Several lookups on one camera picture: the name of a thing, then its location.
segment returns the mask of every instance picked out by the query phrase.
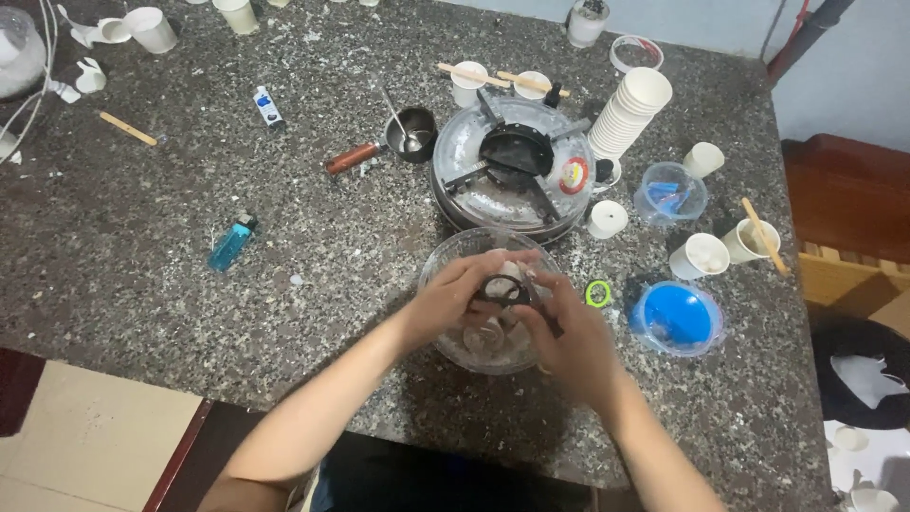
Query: tape roll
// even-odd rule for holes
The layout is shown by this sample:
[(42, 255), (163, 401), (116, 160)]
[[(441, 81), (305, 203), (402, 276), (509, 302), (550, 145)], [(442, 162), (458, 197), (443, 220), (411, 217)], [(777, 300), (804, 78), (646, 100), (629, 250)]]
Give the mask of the tape roll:
[(623, 45), (632, 45), (644, 48), (648, 51), (651, 56), (657, 59), (657, 64), (652, 66), (652, 69), (659, 70), (663, 65), (663, 51), (656, 43), (647, 37), (641, 36), (619, 36), (616, 40), (613, 41), (613, 44), (610, 45), (610, 62), (613, 63), (613, 66), (616, 69), (619, 69), (623, 73), (628, 73), (635, 69), (638, 66), (629, 66), (628, 64), (622, 62), (618, 56), (616, 56), (616, 48)]

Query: blue lighter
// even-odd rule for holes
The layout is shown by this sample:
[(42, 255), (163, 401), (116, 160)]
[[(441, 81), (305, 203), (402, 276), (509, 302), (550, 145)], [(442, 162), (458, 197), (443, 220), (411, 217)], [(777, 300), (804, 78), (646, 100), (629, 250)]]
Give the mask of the blue lighter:
[(219, 272), (226, 271), (247, 243), (249, 235), (253, 234), (256, 224), (256, 219), (252, 215), (246, 213), (241, 215), (218, 241), (218, 245), (208, 257), (208, 266)]

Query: wooden handle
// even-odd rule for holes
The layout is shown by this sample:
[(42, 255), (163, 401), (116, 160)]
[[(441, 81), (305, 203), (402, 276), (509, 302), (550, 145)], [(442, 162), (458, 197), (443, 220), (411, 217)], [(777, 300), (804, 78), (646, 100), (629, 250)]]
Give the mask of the wooden handle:
[(511, 84), (505, 80), (498, 80), (493, 77), (487, 77), (486, 75), (481, 75), (480, 73), (474, 73), (473, 71), (468, 71), (467, 69), (461, 69), (460, 67), (455, 67), (449, 64), (438, 63), (436, 65), (439, 69), (443, 71), (448, 71), (454, 73), (459, 77), (470, 78), (471, 80), (477, 80), (478, 82), (485, 82), (487, 84), (492, 84), (494, 86), (511, 87)]
[(138, 138), (139, 140), (145, 142), (145, 143), (148, 144), (149, 146), (157, 146), (157, 145), (158, 145), (158, 141), (157, 141), (157, 140), (155, 140), (155, 139), (149, 137), (148, 135), (142, 133), (141, 131), (139, 131), (139, 130), (137, 130), (137, 129), (131, 127), (131, 126), (129, 126), (127, 123), (121, 121), (120, 119), (115, 118), (114, 116), (111, 116), (111, 115), (108, 114), (107, 112), (101, 112), (101, 118), (102, 118), (103, 120), (107, 121), (108, 123), (110, 123), (110, 124), (116, 126), (117, 128), (122, 129), (123, 131), (125, 131), (126, 133), (132, 135), (133, 137)]
[(361, 144), (354, 149), (349, 149), (326, 162), (326, 171), (330, 176), (335, 176), (379, 154), (379, 146), (375, 142)]
[(758, 233), (758, 238), (762, 240), (764, 249), (768, 251), (769, 255), (771, 255), (771, 260), (774, 262), (774, 266), (777, 267), (777, 271), (780, 272), (784, 277), (789, 276), (790, 269), (784, 265), (784, 260), (781, 260), (781, 257), (777, 254), (777, 251), (771, 244), (771, 241), (768, 240), (768, 235), (764, 234), (764, 226), (762, 226), (762, 221), (759, 220), (758, 214), (755, 213), (755, 209), (752, 207), (752, 203), (749, 201), (749, 198), (743, 198), (743, 208), (745, 208), (745, 212), (749, 215), (749, 219), (752, 221), (752, 224), (755, 225), (755, 232)]
[[(531, 80), (530, 78), (526, 78), (526, 77), (519, 77), (518, 75), (513, 75), (512, 73), (506, 73), (505, 71), (497, 71), (496, 76), (499, 78), (505, 78), (506, 80), (511, 80), (520, 86), (537, 89), (541, 92), (550, 92), (550, 89), (552, 89), (551, 86), (548, 86), (547, 84), (544, 84), (542, 82), (538, 82), (537, 80)], [(569, 94), (571, 94), (571, 93), (568, 90), (560, 89), (561, 97), (569, 97)]]

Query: wooden stick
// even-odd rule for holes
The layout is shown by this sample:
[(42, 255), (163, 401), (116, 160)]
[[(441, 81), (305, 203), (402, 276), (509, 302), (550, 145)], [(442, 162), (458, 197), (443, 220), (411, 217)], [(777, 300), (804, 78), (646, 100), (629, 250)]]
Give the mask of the wooden stick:
[(468, 71), (467, 69), (461, 69), (460, 67), (452, 66), (451, 64), (438, 63), (436, 65), (439, 69), (443, 71), (448, 71), (454, 73), (459, 77), (469, 78), (471, 80), (477, 80), (478, 82), (484, 82), (487, 84), (492, 84), (494, 86), (511, 87), (511, 84), (505, 80), (499, 80), (493, 77), (487, 77), (486, 75), (481, 75), (480, 73), (474, 73), (473, 71)]
[(138, 138), (139, 140), (145, 142), (149, 146), (157, 146), (157, 144), (158, 144), (157, 140), (155, 140), (155, 139), (151, 138), (150, 136), (142, 133), (141, 131), (129, 126), (127, 123), (121, 121), (120, 119), (115, 118), (114, 116), (111, 116), (107, 112), (101, 112), (101, 118), (103, 120), (107, 121), (108, 123), (116, 126), (117, 128), (122, 129), (123, 131), (132, 135), (133, 137)]
[[(526, 77), (519, 77), (518, 75), (513, 75), (512, 73), (506, 73), (505, 71), (497, 71), (496, 76), (499, 78), (505, 78), (506, 80), (511, 80), (520, 86), (530, 87), (532, 89), (537, 89), (542, 92), (550, 92), (550, 89), (552, 89), (552, 87), (550, 87), (547, 84), (544, 84), (542, 82), (538, 82), (537, 80), (532, 80), (532, 79), (526, 78)], [(561, 97), (569, 97), (569, 94), (571, 94), (571, 93), (567, 89), (560, 89)]]
[(762, 245), (764, 245), (764, 249), (768, 251), (768, 254), (771, 256), (771, 260), (774, 262), (774, 266), (777, 267), (777, 271), (784, 277), (789, 276), (790, 269), (784, 265), (784, 261), (781, 260), (781, 257), (777, 254), (777, 251), (771, 244), (771, 241), (768, 240), (768, 235), (764, 234), (762, 221), (759, 220), (758, 214), (755, 213), (755, 209), (752, 207), (749, 198), (743, 198), (743, 208), (745, 208), (745, 212), (749, 214), (749, 219), (752, 221), (752, 224), (755, 225), (755, 232), (758, 233), (758, 238), (762, 239)]

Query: wall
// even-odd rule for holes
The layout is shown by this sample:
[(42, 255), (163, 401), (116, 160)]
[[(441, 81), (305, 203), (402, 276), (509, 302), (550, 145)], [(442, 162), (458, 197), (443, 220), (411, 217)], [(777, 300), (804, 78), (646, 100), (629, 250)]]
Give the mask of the wall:
[(831, 133), (910, 152), (910, 2), (857, 0), (773, 91), (781, 138)]
[[(563, 22), (574, 0), (443, 0), (504, 13)], [(781, 0), (607, 0), (607, 30), (677, 45), (758, 57)], [(817, 5), (821, 0), (813, 0)], [(802, 2), (786, 0), (769, 44), (784, 45)]]

